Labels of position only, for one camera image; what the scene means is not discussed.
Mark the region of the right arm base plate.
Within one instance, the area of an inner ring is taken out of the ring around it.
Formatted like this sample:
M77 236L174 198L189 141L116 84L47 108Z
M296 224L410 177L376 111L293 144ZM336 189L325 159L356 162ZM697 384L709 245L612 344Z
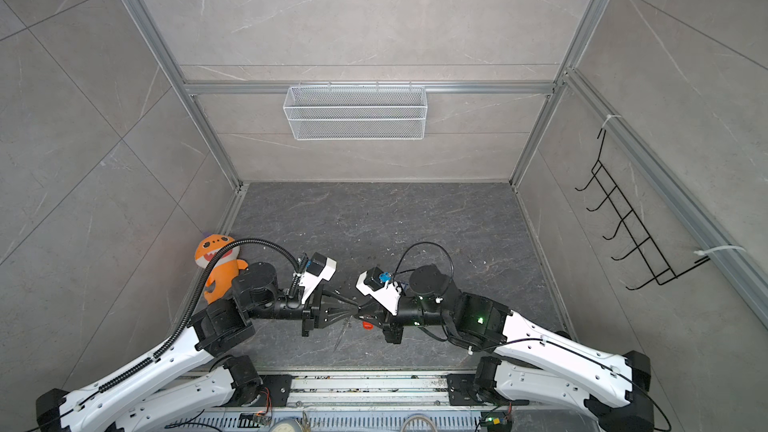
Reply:
M449 403L452 406L479 406L481 404L527 406L529 400L512 400L502 397L495 389L496 381L478 378L473 374L448 374L445 376Z

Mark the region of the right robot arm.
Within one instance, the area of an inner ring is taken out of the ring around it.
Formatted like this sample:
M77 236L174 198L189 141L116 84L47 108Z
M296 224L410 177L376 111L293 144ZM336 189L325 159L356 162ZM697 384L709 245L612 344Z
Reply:
M541 327L508 306L463 292L434 264L415 269L407 283L374 267L357 290L368 303L362 321L389 343L405 327L439 326L447 342L482 354L473 389L490 402L534 401L568 407L597 420L603 431L651 431L649 358L638 351L613 354Z

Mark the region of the orange shark plush toy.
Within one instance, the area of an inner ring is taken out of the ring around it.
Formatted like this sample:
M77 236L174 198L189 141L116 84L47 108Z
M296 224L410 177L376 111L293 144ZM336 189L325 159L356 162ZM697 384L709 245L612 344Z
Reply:
M204 238L195 251L196 264L205 269L216 254L233 241L232 237L221 234L212 234ZM239 257L239 253L240 247L236 246L216 262L206 279L203 290L203 297L207 304L222 298L230 290L233 279L248 267L248 263Z

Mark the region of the aluminium rail frame front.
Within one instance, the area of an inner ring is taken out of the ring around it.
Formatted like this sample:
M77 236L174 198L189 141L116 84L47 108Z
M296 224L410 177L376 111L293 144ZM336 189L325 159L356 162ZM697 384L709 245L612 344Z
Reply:
M596 419L568 407L452 406L445 376L411 371L284 373L286 407L217 406L140 431L598 431Z

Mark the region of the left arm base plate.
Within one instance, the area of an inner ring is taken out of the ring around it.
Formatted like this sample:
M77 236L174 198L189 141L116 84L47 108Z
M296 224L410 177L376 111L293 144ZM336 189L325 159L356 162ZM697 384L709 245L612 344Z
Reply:
M238 406L265 408L286 407L291 392L293 376L287 374L261 376L256 382L247 384L236 400Z

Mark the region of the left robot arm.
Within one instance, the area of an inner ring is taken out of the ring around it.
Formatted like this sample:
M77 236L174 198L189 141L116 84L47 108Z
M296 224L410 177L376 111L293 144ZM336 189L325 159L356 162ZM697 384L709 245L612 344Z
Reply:
M301 269L297 288L283 292L271 264L238 264L229 290L200 311L188 309L162 344L88 386L41 395L39 429L148 430L187 412L264 399L252 360L230 350L254 336L256 319L296 320L307 335L354 314L355 301L324 287L335 266L317 255Z

